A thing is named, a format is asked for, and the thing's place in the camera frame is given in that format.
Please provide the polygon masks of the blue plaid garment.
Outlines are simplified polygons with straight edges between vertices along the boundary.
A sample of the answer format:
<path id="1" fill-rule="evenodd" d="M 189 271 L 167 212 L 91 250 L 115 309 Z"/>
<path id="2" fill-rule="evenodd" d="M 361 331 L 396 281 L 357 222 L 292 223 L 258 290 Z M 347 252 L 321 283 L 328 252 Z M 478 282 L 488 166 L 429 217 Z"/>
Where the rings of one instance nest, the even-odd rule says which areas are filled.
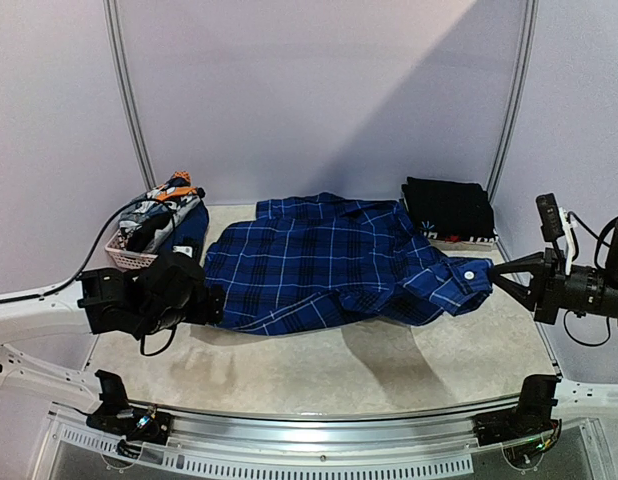
<path id="1" fill-rule="evenodd" d="M 397 201 L 330 193 L 259 202 L 204 261 L 208 283 L 226 294 L 220 328 L 260 336 L 467 314 L 491 295 L 492 266 L 435 248 Z"/>

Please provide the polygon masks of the black t-shirt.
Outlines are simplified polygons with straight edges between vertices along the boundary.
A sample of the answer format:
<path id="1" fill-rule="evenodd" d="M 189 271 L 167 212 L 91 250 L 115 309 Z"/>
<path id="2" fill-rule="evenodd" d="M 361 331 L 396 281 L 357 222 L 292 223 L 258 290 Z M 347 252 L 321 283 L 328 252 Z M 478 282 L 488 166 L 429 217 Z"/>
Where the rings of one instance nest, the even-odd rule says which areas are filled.
<path id="1" fill-rule="evenodd" d="M 413 225 L 445 241 L 494 241 L 494 212 L 487 192 L 477 183 L 408 177 L 401 185 Z"/>

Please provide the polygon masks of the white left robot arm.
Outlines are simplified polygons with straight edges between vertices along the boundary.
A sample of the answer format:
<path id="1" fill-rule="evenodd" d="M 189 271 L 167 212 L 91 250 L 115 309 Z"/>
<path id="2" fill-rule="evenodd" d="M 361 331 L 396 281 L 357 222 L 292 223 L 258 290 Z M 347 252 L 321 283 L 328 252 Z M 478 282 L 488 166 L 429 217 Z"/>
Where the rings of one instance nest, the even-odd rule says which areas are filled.
<path id="1" fill-rule="evenodd" d="M 118 375 L 56 365 L 15 343 L 110 332 L 145 342 L 161 331 L 174 333 L 182 323 L 220 323 L 224 301 L 223 289 L 208 286 L 203 267 L 182 252 L 163 253 L 139 270 L 80 267 L 61 284 L 0 295 L 0 390 L 98 413 L 115 433 L 130 433 L 138 415 Z"/>

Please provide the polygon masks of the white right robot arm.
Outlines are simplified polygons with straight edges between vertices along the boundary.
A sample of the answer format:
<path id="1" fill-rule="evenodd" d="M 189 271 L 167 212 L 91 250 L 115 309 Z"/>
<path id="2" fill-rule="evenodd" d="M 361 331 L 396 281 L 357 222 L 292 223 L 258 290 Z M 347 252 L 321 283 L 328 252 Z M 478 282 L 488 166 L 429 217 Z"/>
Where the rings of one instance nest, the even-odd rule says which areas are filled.
<path id="1" fill-rule="evenodd" d="M 597 236 L 598 255 L 607 235 L 611 243 L 605 265 L 579 266 L 574 263 L 578 248 L 569 212 L 562 225 L 542 220 L 543 236 L 552 246 L 543 252 L 499 264 L 489 272 L 494 285 L 525 309 L 533 320 L 556 323 L 558 313 L 603 317 L 618 322 L 618 217 Z M 610 409 L 618 414 L 618 384 L 583 383 L 561 380 L 555 375 L 532 375 L 523 382 L 518 405 L 506 415 L 506 427 L 516 436 L 526 436 L 548 417 L 553 408 L 567 412 Z"/>

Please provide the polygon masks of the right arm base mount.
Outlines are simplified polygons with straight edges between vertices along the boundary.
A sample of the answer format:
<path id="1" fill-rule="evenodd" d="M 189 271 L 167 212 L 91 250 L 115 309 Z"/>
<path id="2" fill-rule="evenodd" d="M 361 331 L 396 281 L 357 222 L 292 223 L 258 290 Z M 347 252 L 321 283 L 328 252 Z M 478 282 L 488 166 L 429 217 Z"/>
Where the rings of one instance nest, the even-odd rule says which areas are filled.
<path id="1" fill-rule="evenodd" d="M 519 403 L 515 407 L 475 415 L 472 418 L 473 433 L 480 446 L 538 437 L 545 433 L 549 434 L 551 441 L 555 441 L 562 431 L 562 421 L 551 418 L 556 404 L 556 401 L 550 401 L 548 405 Z"/>

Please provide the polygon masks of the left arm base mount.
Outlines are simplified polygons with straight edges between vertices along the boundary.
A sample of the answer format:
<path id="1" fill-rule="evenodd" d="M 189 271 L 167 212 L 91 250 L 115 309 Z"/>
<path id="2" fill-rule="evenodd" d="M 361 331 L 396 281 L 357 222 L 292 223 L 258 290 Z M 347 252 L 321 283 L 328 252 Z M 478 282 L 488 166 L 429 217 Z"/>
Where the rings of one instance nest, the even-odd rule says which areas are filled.
<path id="1" fill-rule="evenodd" d="M 86 425 L 92 429 L 123 437 L 127 442 L 165 445 L 173 428 L 174 416 L 156 405 L 146 408 L 129 404 L 103 403 L 88 414 Z"/>

